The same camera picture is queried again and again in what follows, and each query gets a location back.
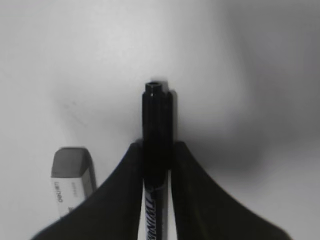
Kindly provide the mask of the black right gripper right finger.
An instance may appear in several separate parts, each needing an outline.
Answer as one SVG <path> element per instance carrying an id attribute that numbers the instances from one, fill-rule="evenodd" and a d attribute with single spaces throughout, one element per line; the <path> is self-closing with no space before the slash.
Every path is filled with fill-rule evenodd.
<path id="1" fill-rule="evenodd" d="M 171 162 L 171 194 L 179 240 L 289 240 L 221 188 L 178 141 Z"/>

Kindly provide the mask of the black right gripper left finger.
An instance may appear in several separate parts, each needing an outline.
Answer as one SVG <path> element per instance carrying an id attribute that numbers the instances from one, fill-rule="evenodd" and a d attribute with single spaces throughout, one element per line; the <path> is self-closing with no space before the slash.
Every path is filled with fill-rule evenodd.
<path id="1" fill-rule="evenodd" d="M 34 240 L 136 240 L 143 196 L 142 147 L 132 143 L 120 163 L 82 204 Z"/>

